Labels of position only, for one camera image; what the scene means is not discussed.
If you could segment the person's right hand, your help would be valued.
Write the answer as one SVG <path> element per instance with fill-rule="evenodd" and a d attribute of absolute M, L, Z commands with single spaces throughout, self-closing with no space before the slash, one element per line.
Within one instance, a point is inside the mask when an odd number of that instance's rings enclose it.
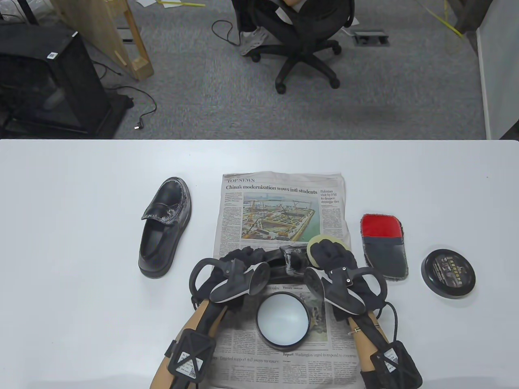
<path fill-rule="evenodd" d="M 308 246 L 308 252 L 311 265 L 304 270 L 304 283 L 315 297 L 332 306 L 338 321 L 386 305 L 383 275 L 372 267 L 358 267 L 342 242 L 321 238 Z"/>

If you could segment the person's left hand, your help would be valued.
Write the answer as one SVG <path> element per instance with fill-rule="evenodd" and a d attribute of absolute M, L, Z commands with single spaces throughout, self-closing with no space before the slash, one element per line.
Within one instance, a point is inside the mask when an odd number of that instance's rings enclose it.
<path fill-rule="evenodd" d="M 230 310 L 240 310 L 246 295 L 259 294 L 269 282 L 270 266 L 265 260 L 265 255 L 263 249 L 246 247 L 228 252 L 219 259 L 200 260 L 189 278 L 193 306 L 197 308 L 208 300 L 217 305 L 227 306 Z M 198 275 L 206 266 L 212 266 L 211 274 L 197 288 Z"/>

